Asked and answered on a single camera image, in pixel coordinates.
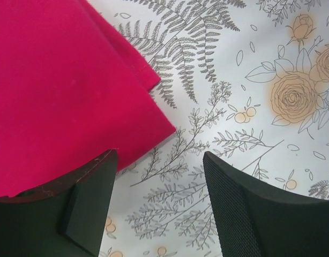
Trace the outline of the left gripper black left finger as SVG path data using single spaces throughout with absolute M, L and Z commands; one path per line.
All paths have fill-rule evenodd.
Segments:
M 108 150 L 65 175 L 0 197 L 0 256 L 98 256 L 117 170 Z

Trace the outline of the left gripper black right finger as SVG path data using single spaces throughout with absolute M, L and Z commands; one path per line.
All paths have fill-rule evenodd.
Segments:
M 203 167 L 223 256 L 329 256 L 329 200 L 272 186 L 211 152 Z

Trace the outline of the magenta t shirt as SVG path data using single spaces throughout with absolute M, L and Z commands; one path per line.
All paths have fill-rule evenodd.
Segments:
M 159 82 L 89 1 L 0 1 L 0 196 L 109 149 L 118 169 L 141 158 L 175 132 Z

